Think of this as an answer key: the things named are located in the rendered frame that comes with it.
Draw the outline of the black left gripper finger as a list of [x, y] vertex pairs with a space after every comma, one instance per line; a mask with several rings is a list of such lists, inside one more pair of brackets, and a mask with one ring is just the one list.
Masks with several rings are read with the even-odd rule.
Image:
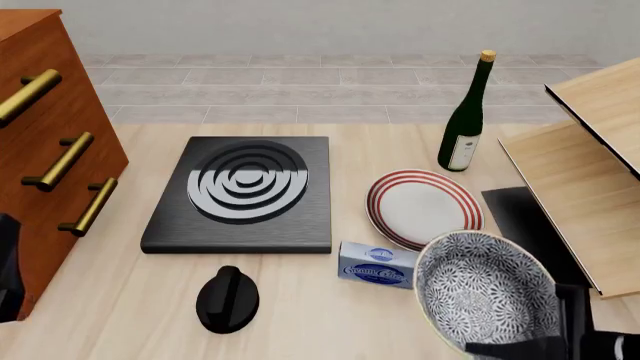
[[0, 213], [0, 323], [16, 321], [24, 301], [18, 257], [20, 227], [19, 221]]

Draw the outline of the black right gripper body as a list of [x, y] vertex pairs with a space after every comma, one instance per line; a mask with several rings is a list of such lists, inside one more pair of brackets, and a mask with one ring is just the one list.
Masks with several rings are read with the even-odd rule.
[[640, 360], [640, 334], [588, 332], [582, 336], [582, 360]]

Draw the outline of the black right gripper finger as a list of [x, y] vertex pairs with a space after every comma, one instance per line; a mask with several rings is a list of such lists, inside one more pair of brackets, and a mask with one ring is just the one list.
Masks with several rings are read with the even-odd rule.
[[589, 289], [581, 286], [556, 284], [560, 301], [562, 336], [567, 347], [567, 360], [580, 360], [581, 339], [593, 331], [593, 317]]
[[566, 344], [561, 337], [534, 338], [509, 344], [467, 343], [465, 351], [500, 360], [566, 360]]

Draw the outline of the patterned black and white bowl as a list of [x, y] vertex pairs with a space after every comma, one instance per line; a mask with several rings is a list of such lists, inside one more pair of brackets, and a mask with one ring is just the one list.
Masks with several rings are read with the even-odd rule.
[[416, 260], [413, 289], [449, 347], [509, 344], [561, 334], [556, 282], [528, 251], [474, 230], [446, 233]]

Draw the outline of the flat black stove plate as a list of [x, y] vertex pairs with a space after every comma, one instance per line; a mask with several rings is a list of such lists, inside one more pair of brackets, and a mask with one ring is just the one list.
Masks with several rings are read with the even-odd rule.
[[328, 254], [328, 137], [191, 137], [140, 242], [146, 254]]

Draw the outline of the round black stove knob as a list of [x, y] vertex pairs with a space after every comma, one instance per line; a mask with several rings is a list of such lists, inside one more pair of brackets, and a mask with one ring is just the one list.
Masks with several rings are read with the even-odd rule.
[[230, 334], [247, 326], [257, 314], [257, 285], [235, 266], [222, 266], [196, 299], [197, 317], [209, 332]]

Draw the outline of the pale wooden rack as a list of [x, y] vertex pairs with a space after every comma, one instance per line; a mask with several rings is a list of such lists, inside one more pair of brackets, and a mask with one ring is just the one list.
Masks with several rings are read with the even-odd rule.
[[640, 294], [640, 57], [545, 91], [570, 119], [500, 146], [600, 296]]

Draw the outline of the wooden cabinet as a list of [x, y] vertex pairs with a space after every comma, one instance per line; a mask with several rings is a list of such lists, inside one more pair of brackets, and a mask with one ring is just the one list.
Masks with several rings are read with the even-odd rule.
[[[19, 269], [25, 320], [77, 239], [57, 230], [77, 221], [95, 191], [91, 183], [119, 176], [128, 158], [62, 23], [58, 9], [0, 9], [0, 103], [22, 88], [22, 77], [54, 69], [62, 81], [6, 128], [0, 129], [0, 213], [21, 224]], [[62, 138], [83, 132], [94, 141], [56, 188], [21, 185], [42, 176], [66, 151]]]

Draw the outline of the blue cream cheese box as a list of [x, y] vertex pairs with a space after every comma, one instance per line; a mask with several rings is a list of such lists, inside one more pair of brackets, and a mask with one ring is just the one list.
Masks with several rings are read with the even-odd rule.
[[337, 275], [346, 280], [412, 290], [417, 257], [411, 251], [341, 242]]

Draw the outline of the white plate with red rings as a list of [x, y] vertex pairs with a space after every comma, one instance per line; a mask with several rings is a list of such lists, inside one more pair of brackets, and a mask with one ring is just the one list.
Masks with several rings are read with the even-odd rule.
[[443, 234], [485, 227], [482, 207], [472, 193], [429, 170], [395, 170], [381, 176], [366, 193], [365, 210], [382, 236], [416, 252]]

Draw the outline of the dark green wine bottle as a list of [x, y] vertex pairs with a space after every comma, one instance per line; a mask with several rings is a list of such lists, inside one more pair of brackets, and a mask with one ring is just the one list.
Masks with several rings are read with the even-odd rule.
[[483, 130], [483, 97], [496, 58], [483, 50], [467, 94], [447, 122], [438, 152], [438, 164], [451, 172], [466, 170]]

